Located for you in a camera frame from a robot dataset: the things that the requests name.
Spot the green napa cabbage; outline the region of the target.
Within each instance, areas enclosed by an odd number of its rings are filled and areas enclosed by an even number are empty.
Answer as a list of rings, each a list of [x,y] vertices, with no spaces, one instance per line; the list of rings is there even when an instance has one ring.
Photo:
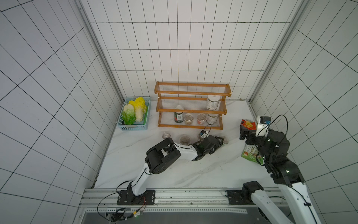
[[[125,125],[132,125],[136,122],[135,108],[131,104],[126,104],[122,111],[122,119]]]

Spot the large white-lid can middle shelf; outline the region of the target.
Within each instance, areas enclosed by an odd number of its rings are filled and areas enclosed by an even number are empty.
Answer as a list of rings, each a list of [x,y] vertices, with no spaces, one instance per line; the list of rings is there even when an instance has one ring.
[[[208,95],[206,108],[211,111],[216,110],[218,108],[220,99],[221,97],[218,95]]]

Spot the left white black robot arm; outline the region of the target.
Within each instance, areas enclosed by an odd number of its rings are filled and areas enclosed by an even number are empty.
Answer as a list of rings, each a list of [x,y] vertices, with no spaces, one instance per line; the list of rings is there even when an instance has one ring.
[[[149,177],[163,173],[178,159],[199,161],[215,153],[223,144],[224,138],[211,135],[190,146],[177,144],[172,138],[164,139],[146,152],[138,177],[129,182],[126,190],[117,192],[117,205],[153,205],[156,191],[147,189]]]

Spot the small jar pink label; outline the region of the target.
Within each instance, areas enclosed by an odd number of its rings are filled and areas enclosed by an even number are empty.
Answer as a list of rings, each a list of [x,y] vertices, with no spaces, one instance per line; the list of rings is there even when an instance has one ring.
[[[204,113],[197,115],[197,123],[199,125],[204,125],[207,122],[207,116]]]

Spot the wooden three-tier shelf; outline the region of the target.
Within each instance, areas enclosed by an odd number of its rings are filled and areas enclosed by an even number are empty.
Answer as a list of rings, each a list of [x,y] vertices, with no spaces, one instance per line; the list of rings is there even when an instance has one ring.
[[[159,113],[159,127],[200,129],[204,126],[204,124],[198,124],[197,121],[193,121],[191,125],[186,125],[185,122],[175,122],[175,107],[179,105],[182,108],[179,111],[182,113],[217,114],[218,121],[215,122],[212,129],[223,129],[222,116],[227,114],[226,97],[231,96],[229,84],[156,82],[154,93],[158,95],[156,111]],[[214,110],[207,108],[209,95],[219,97],[218,106]]]

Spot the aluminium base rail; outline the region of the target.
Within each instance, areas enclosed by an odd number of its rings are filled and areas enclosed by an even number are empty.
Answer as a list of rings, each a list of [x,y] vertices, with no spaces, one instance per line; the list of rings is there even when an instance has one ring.
[[[231,212],[245,214],[257,205],[244,202],[241,189],[152,189],[144,196],[130,199],[123,190],[87,189],[79,207],[86,212]]]

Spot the seed jar red label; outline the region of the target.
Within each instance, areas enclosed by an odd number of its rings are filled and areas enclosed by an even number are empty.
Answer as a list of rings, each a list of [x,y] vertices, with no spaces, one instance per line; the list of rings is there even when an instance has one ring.
[[[181,145],[189,145],[190,142],[191,142],[191,139],[190,139],[190,137],[188,135],[181,136],[181,138],[180,138],[180,144]]]

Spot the red snack bowl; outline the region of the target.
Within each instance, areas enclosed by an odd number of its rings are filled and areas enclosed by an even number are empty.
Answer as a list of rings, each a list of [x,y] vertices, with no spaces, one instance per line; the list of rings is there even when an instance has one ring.
[[[254,121],[243,119],[241,125],[248,130],[256,130],[256,123]]]

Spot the white can bottom shelf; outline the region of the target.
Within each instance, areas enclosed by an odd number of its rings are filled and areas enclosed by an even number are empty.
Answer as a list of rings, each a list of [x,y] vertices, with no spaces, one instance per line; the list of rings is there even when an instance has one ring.
[[[208,124],[216,123],[216,121],[218,120],[218,117],[219,117],[218,114],[208,113],[207,114],[207,123]]]

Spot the dark green bottle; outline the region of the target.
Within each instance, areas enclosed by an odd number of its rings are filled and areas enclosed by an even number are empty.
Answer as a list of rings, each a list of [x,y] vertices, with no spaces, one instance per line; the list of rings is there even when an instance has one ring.
[[[175,112],[174,112],[174,121],[176,123],[182,123],[184,121],[183,118],[183,112],[181,110],[183,110],[182,106],[178,105],[175,107]]]

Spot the seed jar dark label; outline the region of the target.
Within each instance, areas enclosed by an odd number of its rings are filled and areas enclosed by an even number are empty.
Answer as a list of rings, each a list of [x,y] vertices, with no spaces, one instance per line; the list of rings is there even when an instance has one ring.
[[[167,139],[167,138],[170,138],[170,137],[171,137],[171,134],[168,133],[168,132],[164,132],[164,133],[162,134],[162,138],[163,138],[163,139]]]

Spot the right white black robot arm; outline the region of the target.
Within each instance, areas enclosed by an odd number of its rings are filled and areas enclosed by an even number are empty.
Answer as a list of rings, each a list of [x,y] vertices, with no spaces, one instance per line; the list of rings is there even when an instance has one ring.
[[[240,125],[240,140],[254,145],[263,158],[263,166],[277,184],[291,210],[296,224],[319,224],[321,221],[311,202],[304,177],[288,157],[290,142],[285,133],[259,125],[250,130]],[[278,208],[257,181],[244,183],[241,190],[226,190],[230,205],[256,205],[272,224],[290,224],[291,220]]]

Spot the green snack packet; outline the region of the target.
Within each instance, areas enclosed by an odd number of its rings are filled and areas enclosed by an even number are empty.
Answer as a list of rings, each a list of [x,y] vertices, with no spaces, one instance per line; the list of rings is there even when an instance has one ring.
[[[263,158],[260,156],[258,149],[255,145],[245,145],[241,157],[252,162],[263,165]]]

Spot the blue plastic basket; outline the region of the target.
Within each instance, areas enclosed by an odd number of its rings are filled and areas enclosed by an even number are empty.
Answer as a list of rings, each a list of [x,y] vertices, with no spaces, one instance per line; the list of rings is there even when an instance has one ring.
[[[118,128],[122,131],[146,130],[150,107],[150,97],[126,98],[117,122]]]

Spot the small jar yellow label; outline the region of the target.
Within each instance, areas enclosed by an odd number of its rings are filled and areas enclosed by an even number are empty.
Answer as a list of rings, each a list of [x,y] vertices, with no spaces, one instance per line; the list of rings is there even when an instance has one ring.
[[[184,115],[184,122],[186,125],[188,126],[192,125],[193,121],[194,121],[194,116],[192,114],[187,113]]]

